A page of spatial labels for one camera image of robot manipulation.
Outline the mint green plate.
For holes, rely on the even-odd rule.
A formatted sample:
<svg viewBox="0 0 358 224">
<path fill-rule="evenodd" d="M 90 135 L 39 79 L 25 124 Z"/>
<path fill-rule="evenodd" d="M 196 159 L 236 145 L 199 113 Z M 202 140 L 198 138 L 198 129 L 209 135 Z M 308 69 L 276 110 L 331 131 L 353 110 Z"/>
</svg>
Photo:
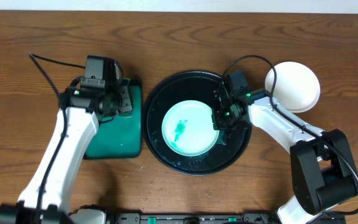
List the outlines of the mint green plate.
<svg viewBox="0 0 358 224">
<path fill-rule="evenodd" d="M 162 120 L 163 140 L 173 152 L 182 156 L 208 152 L 219 137 L 211 115 L 211 107 L 201 101 L 186 100 L 173 105 Z"/>
</svg>

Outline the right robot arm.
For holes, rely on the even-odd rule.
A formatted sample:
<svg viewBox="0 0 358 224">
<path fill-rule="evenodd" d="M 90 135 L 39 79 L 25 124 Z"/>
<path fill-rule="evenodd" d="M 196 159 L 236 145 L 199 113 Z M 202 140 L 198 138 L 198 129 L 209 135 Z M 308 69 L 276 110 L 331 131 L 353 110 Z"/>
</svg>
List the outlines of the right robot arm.
<svg viewBox="0 0 358 224">
<path fill-rule="evenodd" d="M 358 214 L 358 173 L 346 135 L 303 121 L 261 89 L 216 90 L 216 129 L 245 123 L 279 143 L 290 155 L 294 196 L 269 220 L 273 223 L 336 221 Z"/>
</svg>

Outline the white plate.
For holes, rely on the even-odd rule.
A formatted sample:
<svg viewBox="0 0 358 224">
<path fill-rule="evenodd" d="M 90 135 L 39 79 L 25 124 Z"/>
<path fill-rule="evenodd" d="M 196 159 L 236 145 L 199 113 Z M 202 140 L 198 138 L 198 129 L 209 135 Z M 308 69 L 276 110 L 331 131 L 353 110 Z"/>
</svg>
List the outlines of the white plate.
<svg viewBox="0 0 358 224">
<path fill-rule="evenodd" d="M 321 93 L 315 73 L 298 62 L 282 62 L 275 66 L 277 82 L 273 96 L 292 113 L 312 109 Z"/>
</svg>

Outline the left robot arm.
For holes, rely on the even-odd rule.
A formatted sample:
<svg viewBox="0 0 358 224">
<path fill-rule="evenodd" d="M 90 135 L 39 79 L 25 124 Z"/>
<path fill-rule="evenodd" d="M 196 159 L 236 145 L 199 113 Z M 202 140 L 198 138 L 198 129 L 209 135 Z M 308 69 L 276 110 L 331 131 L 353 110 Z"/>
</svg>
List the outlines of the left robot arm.
<svg viewBox="0 0 358 224">
<path fill-rule="evenodd" d="M 70 199 L 84 159 L 128 159 L 141 150 L 142 87 L 129 84 L 119 93 L 133 110 L 112 121 L 70 106 L 57 123 L 35 175 L 15 205 L 0 205 L 0 223 L 115 223 L 116 215 L 97 205 L 71 213 Z"/>
</svg>

